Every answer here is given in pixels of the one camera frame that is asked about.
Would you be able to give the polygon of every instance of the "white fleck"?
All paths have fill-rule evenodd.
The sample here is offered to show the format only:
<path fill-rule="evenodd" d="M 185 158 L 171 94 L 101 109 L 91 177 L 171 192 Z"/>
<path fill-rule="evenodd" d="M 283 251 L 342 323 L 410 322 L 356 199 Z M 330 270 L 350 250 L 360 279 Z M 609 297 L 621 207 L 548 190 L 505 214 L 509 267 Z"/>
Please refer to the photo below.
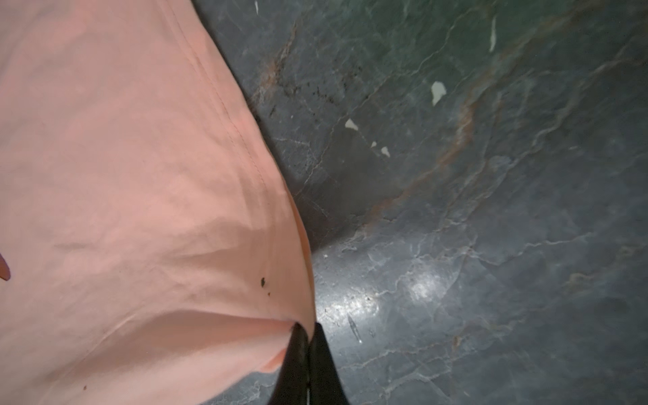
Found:
<path fill-rule="evenodd" d="M 445 85 L 441 82 L 434 82 L 432 84 L 432 105 L 436 106 L 441 97 L 448 94 L 448 91 L 445 89 Z"/>
<path fill-rule="evenodd" d="M 495 31 L 495 21 L 497 16 L 494 16 L 491 21 L 491 52 L 495 50 L 495 44 L 497 43 L 497 32 Z"/>
<path fill-rule="evenodd" d="M 353 122 L 350 118 L 347 119 L 347 123 L 344 124 L 344 127 L 345 127 L 345 128 L 349 128 L 349 129 L 352 129 L 352 130 L 354 130 L 354 131 L 357 131 L 357 130 L 358 130 L 358 126 L 357 126 L 356 123 Z"/>

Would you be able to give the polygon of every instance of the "garment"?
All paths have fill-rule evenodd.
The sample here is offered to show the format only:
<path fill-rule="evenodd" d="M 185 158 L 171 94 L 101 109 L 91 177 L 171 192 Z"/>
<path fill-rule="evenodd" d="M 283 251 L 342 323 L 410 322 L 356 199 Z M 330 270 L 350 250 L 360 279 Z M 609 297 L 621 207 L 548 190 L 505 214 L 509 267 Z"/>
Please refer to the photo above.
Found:
<path fill-rule="evenodd" d="M 207 400 L 312 336 L 308 242 L 190 0 L 0 0 L 0 404 Z"/>

